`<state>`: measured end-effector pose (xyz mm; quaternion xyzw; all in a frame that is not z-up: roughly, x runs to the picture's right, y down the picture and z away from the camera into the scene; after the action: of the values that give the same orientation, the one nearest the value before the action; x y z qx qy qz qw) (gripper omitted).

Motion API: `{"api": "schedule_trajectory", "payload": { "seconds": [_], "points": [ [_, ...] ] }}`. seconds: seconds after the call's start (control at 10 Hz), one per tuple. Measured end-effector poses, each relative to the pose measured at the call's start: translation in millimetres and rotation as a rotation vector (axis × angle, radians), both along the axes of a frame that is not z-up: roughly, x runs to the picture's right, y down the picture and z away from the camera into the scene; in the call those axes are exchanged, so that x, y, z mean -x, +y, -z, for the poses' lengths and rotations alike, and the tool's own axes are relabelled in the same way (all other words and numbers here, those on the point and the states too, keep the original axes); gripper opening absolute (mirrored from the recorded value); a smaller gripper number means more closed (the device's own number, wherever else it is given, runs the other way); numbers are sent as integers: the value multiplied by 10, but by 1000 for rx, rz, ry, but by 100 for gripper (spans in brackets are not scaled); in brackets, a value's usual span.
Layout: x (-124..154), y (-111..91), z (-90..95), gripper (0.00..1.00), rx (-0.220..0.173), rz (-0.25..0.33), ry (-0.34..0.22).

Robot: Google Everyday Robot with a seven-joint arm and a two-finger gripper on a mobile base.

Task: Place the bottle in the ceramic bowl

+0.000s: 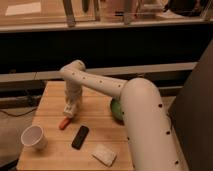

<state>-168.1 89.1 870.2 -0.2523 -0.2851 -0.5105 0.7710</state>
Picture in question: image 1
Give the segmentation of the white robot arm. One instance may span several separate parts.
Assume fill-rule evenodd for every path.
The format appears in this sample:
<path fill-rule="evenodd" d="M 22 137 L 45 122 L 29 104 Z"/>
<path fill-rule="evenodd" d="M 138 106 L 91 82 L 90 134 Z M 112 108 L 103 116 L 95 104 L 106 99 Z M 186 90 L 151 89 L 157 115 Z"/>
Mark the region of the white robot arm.
<path fill-rule="evenodd" d="M 172 124 L 151 81 L 89 74 L 80 60 L 62 67 L 60 74 L 70 113 L 76 111 L 83 86 L 119 100 L 135 171 L 183 171 Z"/>

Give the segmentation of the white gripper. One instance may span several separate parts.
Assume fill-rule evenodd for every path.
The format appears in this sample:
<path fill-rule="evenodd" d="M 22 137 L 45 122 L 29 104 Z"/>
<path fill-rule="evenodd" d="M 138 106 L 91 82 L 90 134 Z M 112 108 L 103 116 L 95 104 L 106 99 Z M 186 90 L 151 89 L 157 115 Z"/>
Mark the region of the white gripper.
<path fill-rule="evenodd" d="M 68 118 L 73 118 L 77 113 L 82 103 L 82 88 L 66 89 L 65 90 L 64 115 Z"/>

